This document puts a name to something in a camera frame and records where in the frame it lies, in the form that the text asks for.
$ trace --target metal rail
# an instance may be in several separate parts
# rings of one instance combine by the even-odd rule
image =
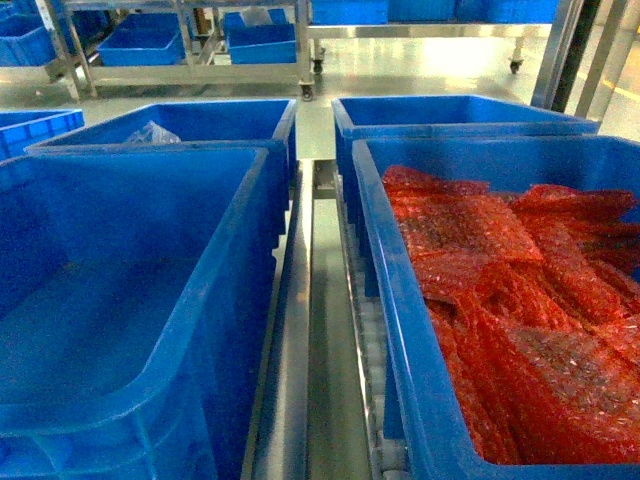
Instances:
[[[550,25],[499,25],[484,23],[389,24],[309,27],[312,39],[356,38],[455,38],[455,37],[546,37]]]
[[[313,176],[313,162],[300,162],[253,462],[255,479],[307,476]]]

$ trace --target blue plastic crate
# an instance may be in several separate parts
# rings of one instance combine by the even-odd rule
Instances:
[[[345,199],[357,196],[351,145],[379,137],[495,137],[596,133],[598,124],[479,96],[361,97],[333,100],[336,159]]]
[[[175,65],[184,57],[179,30],[117,28],[98,48],[109,67]]]
[[[132,13],[118,25],[118,29],[122,30],[173,30],[180,29],[178,15],[175,13]]]
[[[296,63],[296,30],[292,24],[226,30],[231,63]]]
[[[595,136],[354,143],[361,201],[356,225],[369,249],[364,250],[365,263],[373,265],[368,281],[379,288],[394,376],[387,379],[385,408],[397,406],[396,400],[400,407],[400,415],[385,411],[385,431],[401,422],[414,478],[631,480],[640,478],[640,465],[499,466],[478,456],[381,176],[391,165],[403,165],[445,179],[489,181],[495,191],[524,192],[533,183],[555,183],[584,190],[630,189],[640,197],[639,157],[640,144]],[[625,218],[640,221],[640,208]]]
[[[83,125],[82,110],[0,112],[0,160],[24,155],[25,147]]]
[[[457,0],[456,18],[463,22],[551,23],[558,0]]]
[[[390,0],[390,22],[451,20],[455,0]]]
[[[389,0],[313,0],[315,25],[384,25]]]
[[[265,147],[278,155],[294,178],[297,169],[295,100],[233,100],[196,103],[158,103],[120,117],[31,146],[30,153],[136,152],[152,149]],[[123,143],[149,121],[175,133],[179,144]]]
[[[55,58],[49,33],[38,15],[0,21],[0,66],[37,67]]]
[[[287,14],[284,11],[284,8],[270,8],[268,10],[269,17],[274,25],[285,25],[289,23],[287,20]],[[247,26],[242,20],[242,15],[240,12],[231,12],[227,13],[224,16],[224,30],[227,32],[230,29],[245,29]]]
[[[240,478],[283,182],[264,149],[0,164],[0,477]]]

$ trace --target crate rim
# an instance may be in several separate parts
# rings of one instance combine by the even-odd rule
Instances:
[[[222,262],[220,251],[229,248],[237,228],[242,227],[240,219],[244,217],[247,207],[246,202],[241,199],[253,190],[270,158],[269,151],[261,147],[208,150],[217,156],[229,151],[253,155],[252,164],[186,281],[140,373],[127,385],[113,392],[77,402],[0,404],[0,438],[56,435],[100,427],[141,408],[162,393],[175,379],[195,330],[197,315],[204,308],[203,302],[193,302],[190,299],[202,297],[210,289],[211,272],[215,272]],[[46,156],[23,155],[0,162],[0,169],[31,160],[51,161]],[[188,324],[184,322],[184,318],[189,318]],[[180,345],[180,352],[176,354],[177,346]]]
[[[428,478],[469,479],[492,478],[526,480],[587,478],[616,478],[607,475],[640,474],[640,464],[585,464],[585,465],[496,465],[478,455],[466,427],[459,403],[456,399],[449,372],[442,356],[437,336],[431,322],[411,325],[407,316],[428,319],[422,293],[418,286],[413,266],[409,260],[402,235],[385,193],[381,176],[373,160],[369,144],[385,143],[509,143],[509,142],[563,142],[578,140],[605,145],[625,144],[640,148],[639,142],[600,135],[567,135],[544,137],[463,137],[463,138],[378,138],[357,140],[353,145],[353,156],[368,241],[376,263],[376,278],[380,287],[380,300],[389,338],[389,355],[401,404],[402,423],[409,447],[411,463],[418,472],[429,474]],[[372,210],[382,209],[383,218],[372,221]],[[425,348],[425,345],[437,348]],[[449,437],[456,441],[438,441],[429,431],[433,418],[447,425]],[[438,449],[431,447],[434,440]],[[456,459],[447,463],[446,459]]]
[[[0,127],[0,132],[4,131],[4,130],[8,130],[11,128],[16,128],[16,127],[24,127],[26,125],[31,125],[34,122],[42,122],[44,120],[50,120],[53,118],[59,118],[59,117],[64,117],[67,115],[75,115],[75,114],[80,114],[83,115],[82,109],[80,108],[72,108],[72,109],[67,109],[67,110],[2,110],[0,111],[0,114],[12,114],[12,113],[50,113],[51,115],[45,115],[43,117],[40,118],[36,118],[34,120],[29,120],[28,122],[20,122],[20,123],[12,123],[11,125],[6,125],[4,127]]]
[[[350,138],[350,139],[356,139],[356,138],[365,138],[368,136],[367,132],[370,130],[377,130],[380,128],[394,128],[394,129],[410,129],[410,128],[420,128],[420,127],[425,127],[425,126],[438,126],[438,127],[452,127],[453,125],[456,126],[462,126],[462,125],[484,125],[487,127],[504,127],[505,125],[510,125],[510,124],[517,124],[517,123],[526,123],[526,124],[536,124],[536,125],[540,125],[540,126],[551,126],[551,125],[557,125],[557,122],[553,121],[553,120],[545,120],[545,121],[540,121],[540,122],[510,122],[510,123],[504,123],[504,122],[473,122],[473,123],[468,123],[468,124],[451,124],[451,123],[414,123],[414,124],[401,124],[401,125],[396,125],[396,124],[391,124],[391,125],[355,125],[353,123],[353,121],[351,120],[351,116],[349,115],[349,112],[347,112],[347,109],[345,108],[344,104],[342,103],[343,100],[382,100],[382,99],[390,99],[390,100],[398,100],[398,99],[428,99],[428,98],[458,98],[458,99],[463,99],[463,98],[478,98],[481,100],[487,100],[487,101],[491,101],[491,102],[495,102],[495,103],[500,103],[503,105],[509,105],[509,106],[514,106],[514,107],[521,107],[521,108],[526,108],[528,110],[533,110],[539,113],[544,113],[546,115],[550,115],[552,117],[555,118],[562,118],[563,120],[566,121],[566,123],[569,123],[572,125],[573,128],[575,128],[575,124],[584,124],[585,125],[585,129],[589,130],[588,127],[593,127],[593,126],[597,126],[598,123],[597,122],[593,122],[592,120],[587,120],[584,118],[578,118],[578,117],[574,117],[571,115],[567,115],[564,113],[559,113],[559,112],[553,112],[551,110],[545,110],[543,108],[538,108],[538,107],[532,107],[530,105],[526,105],[526,104],[521,104],[521,103],[517,103],[517,102],[512,102],[512,101],[508,101],[508,100],[502,100],[502,99],[498,99],[498,98],[492,98],[492,97],[487,97],[484,95],[464,95],[464,94],[452,94],[452,95],[380,95],[380,96],[368,96],[368,97],[364,97],[364,96],[358,96],[358,97],[340,97],[340,98],[334,98],[331,100],[331,106],[333,107],[333,112],[334,112],[334,116],[336,119],[336,123],[338,125],[338,128],[340,129],[340,132],[345,135],[345,137]]]
[[[110,122],[116,121],[120,118],[123,118],[128,115],[133,115],[138,112],[142,112],[148,108],[157,107],[157,106],[207,106],[207,105],[218,105],[218,104],[264,104],[267,102],[287,102],[286,107],[284,108],[282,115],[276,125],[276,128],[273,132],[272,138],[255,140],[255,139],[242,139],[242,140],[196,140],[196,141],[182,141],[178,143],[169,143],[169,144],[136,144],[136,143],[105,143],[105,144],[76,144],[76,145],[48,145],[51,141],[55,140],[56,142],[65,141],[67,138],[72,137],[78,133],[94,130],[101,126],[107,125]],[[81,151],[92,151],[92,152],[104,152],[104,153],[112,153],[117,151],[136,151],[136,152],[144,152],[144,151],[156,151],[159,148],[167,149],[167,150],[180,150],[181,148],[194,148],[194,149],[208,149],[213,148],[213,144],[215,143],[220,148],[227,148],[237,146],[238,143],[241,142],[256,142],[261,145],[275,145],[280,144],[284,141],[286,136],[289,134],[291,129],[295,123],[295,115],[298,109],[298,102],[292,98],[269,98],[269,99],[247,99],[247,100],[211,100],[206,102],[197,102],[197,101],[188,101],[188,102],[158,102],[158,103],[150,103],[147,105],[143,105],[141,107],[135,108],[133,110],[129,110],[120,115],[116,115],[114,117],[109,118],[100,123],[95,123],[93,125],[85,125],[84,127],[75,129],[71,132],[64,133],[63,135],[58,135],[55,138],[45,140],[42,142],[35,143],[33,145],[29,145],[25,150],[28,154],[32,155],[48,155],[48,154],[61,154],[64,152],[75,153]]]

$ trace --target white floor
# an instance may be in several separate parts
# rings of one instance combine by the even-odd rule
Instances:
[[[544,40],[528,39],[518,75],[509,70],[513,39],[326,41],[325,73],[316,100],[298,113],[300,158],[333,158],[330,99],[352,95],[477,93],[529,103]],[[586,70],[581,72],[577,89]],[[601,133],[640,140],[640,46],[635,45]],[[87,124],[166,100],[295,97],[293,83],[269,86],[105,88],[82,103]],[[575,108],[573,96],[569,111]],[[0,87],[0,108],[74,107],[61,84]],[[335,202],[316,202],[313,344],[310,395],[310,473],[313,480],[361,479],[367,471],[355,349],[348,317]]]

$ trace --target metal pole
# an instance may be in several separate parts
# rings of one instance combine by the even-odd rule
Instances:
[[[80,101],[80,79],[76,74],[76,65],[67,48],[67,42],[62,36],[62,30],[60,29],[60,22],[58,21],[58,13],[53,8],[49,0],[36,0],[38,12],[42,18],[44,28],[49,32],[53,48],[59,59],[64,62],[65,66],[65,82],[67,83],[67,89],[71,98],[75,101]]]
[[[560,0],[533,91],[533,106],[553,106],[584,1]]]
[[[613,2],[576,115],[602,122],[640,24],[640,0]]]
[[[87,81],[87,88],[89,89],[89,94],[92,97],[96,98],[98,96],[98,92],[96,90],[95,85],[93,84],[93,78],[91,78],[91,70],[89,68],[89,62],[87,61],[87,56],[84,53],[82,42],[80,42],[78,31],[76,30],[76,26],[73,24],[73,18],[71,15],[72,12],[70,12],[66,7],[64,9],[64,12],[65,12],[65,18],[67,19],[67,24],[69,25],[69,31],[71,33],[71,39],[73,40],[73,45],[76,47],[76,55],[80,59],[80,66],[82,67],[82,71],[84,72],[84,78]]]
[[[553,104],[551,105],[551,109],[556,112],[564,112],[567,109],[567,103],[569,103],[571,91],[573,90],[573,85],[580,70],[582,57],[587,49],[593,24],[598,15],[600,5],[603,3],[602,0],[585,0],[582,6],[576,31],[573,34],[573,40],[569,47],[569,54],[567,55],[564,68],[560,74],[558,89],[553,99]]]
[[[187,23],[186,15],[184,12],[184,3],[182,0],[173,0],[173,8],[178,15],[178,23],[180,24],[180,33],[182,36],[182,45],[184,47],[184,53],[189,66],[189,72],[192,77],[195,76],[194,70],[194,58],[191,49],[191,32],[189,31],[189,24]]]
[[[313,77],[311,75],[311,52],[309,49],[309,0],[296,2],[296,50],[300,86],[305,100],[311,100]]]

